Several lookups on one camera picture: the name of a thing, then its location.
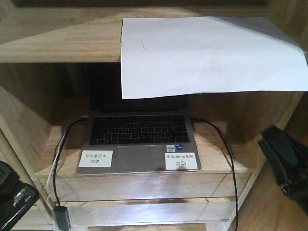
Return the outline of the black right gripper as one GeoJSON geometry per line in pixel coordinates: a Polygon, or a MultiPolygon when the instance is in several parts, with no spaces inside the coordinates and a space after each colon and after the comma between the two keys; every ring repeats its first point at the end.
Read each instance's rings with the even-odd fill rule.
{"type": "Polygon", "coordinates": [[[308,213],[308,147],[272,125],[261,132],[258,145],[281,191],[308,213]]]}

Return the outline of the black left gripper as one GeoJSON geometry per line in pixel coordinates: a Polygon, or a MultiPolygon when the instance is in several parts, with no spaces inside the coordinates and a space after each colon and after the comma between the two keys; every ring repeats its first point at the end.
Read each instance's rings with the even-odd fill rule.
{"type": "Polygon", "coordinates": [[[0,162],[0,229],[9,231],[40,198],[38,190],[20,181],[18,173],[0,162]]]}

